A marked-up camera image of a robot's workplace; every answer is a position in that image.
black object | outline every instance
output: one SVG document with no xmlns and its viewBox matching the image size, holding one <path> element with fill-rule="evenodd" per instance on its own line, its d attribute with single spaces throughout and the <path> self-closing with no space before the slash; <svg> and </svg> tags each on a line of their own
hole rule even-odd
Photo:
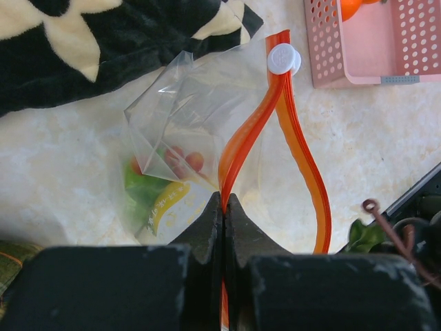
<svg viewBox="0 0 441 331">
<path fill-rule="evenodd" d="M 183 50 L 197 58 L 248 42 L 263 21 L 244 3 L 232 2 L 2 4 L 2 14 L 9 19 L 3 22 L 8 28 L 0 30 L 0 117 L 13 110 L 49 108 L 113 91 L 166 66 Z"/>
<path fill-rule="evenodd" d="M 219 193 L 169 246 L 53 248 L 24 269 L 0 330 L 437 330 L 408 263 L 295 256 Z"/>
</svg>

white table surface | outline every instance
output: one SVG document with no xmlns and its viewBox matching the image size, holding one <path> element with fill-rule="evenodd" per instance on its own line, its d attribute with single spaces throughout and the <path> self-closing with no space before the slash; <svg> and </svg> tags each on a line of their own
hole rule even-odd
<svg viewBox="0 0 441 331">
<path fill-rule="evenodd" d="M 360 208 L 366 198 L 386 208 L 441 161 L 441 83 L 314 90 L 303 2 L 246 2 L 265 21 L 261 37 L 289 28 L 302 55 L 294 78 L 296 104 L 327 186 L 331 250 L 338 250 L 355 218 L 369 220 Z M 136 243 L 118 217 L 112 165 L 120 152 L 122 111 L 157 74 L 97 98 L 0 119 L 1 238 L 40 245 Z M 97 109 L 97 102 L 103 107 Z M 276 119 L 269 128 L 279 130 Z M 263 167 L 271 168 L 270 159 Z M 266 184 L 277 203 L 289 204 L 296 214 L 280 211 L 276 225 L 258 222 L 293 252 L 310 251 L 314 244 L 314 209 L 305 191 L 296 189 L 304 185 L 300 180 Z"/>
</svg>

countertop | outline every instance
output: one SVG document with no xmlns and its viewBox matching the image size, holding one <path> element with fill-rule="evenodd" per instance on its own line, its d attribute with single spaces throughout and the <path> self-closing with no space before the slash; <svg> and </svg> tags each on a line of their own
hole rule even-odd
<svg viewBox="0 0 441 331">
<path fill-rule="evenodd" d="M 257 37 L 291 30 L 302 55 L 294 77 L 303 132 L 327 187 L 334 228 L 331 251 L 347 240 L 360 204 L 376 198 L 387 208 L 441 161 L 441 83 L 315 90 L 302 1 L 247 0 L 265 21 Z M 122 111 L 160 70 L 97 98 L 0 119 L 0 237 L 40 245 L 127 245 L 136 240 L 119 219 Z M 276 118 L 269 130 L 280 130 Z M 273 146 L 283 143 L 277 136 Z M 293 165 L 287 157 L 287 165 Z M 261 165 L 271 169 L 271 157 Z M 315 214 L 299 176 L 267 183 L 277 224 L 258 222 L 292 252 L 314 245 Z"/>
</svg>

orange zipper seal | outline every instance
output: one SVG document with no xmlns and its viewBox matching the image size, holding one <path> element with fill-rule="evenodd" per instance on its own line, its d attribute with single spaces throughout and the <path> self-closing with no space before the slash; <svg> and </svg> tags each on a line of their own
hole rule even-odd
<svg viewBox="0 0 441 331">
<path fill-rule="evenodd" d="M 280 43 L 291 43 L 289 30 L 267 37 L 267 54 Z M 225 213 L 229 195 L 249 151 L 274 109 L 285 139 L 302 173 L 316 210 L 317 235 L 314 253 L 328 253 L 331 242 L 331 208 L 325 184 L 303 136 L 294 104 L 291 72 L 268 72 L 269 89 L 261 104 L 228 141 L 218 167 L 218 180 Z"/>
</svg>

flower pattern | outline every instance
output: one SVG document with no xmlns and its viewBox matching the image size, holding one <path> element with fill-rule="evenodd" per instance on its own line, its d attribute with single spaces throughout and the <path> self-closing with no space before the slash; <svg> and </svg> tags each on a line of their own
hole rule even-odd
<svg viewBox="0 0 441 331">
<path fill-rule="evenodd" d="M 91 82 L 99 70 L 100 48 L 81 14 L 116 8 L 122 0 L 70 0 L 60 17 L 49 16 L 28 0 L 0 0 L 0 40 L 18 36 L 44 25 L 46 37 L 57 56 Z"/>
</svg>

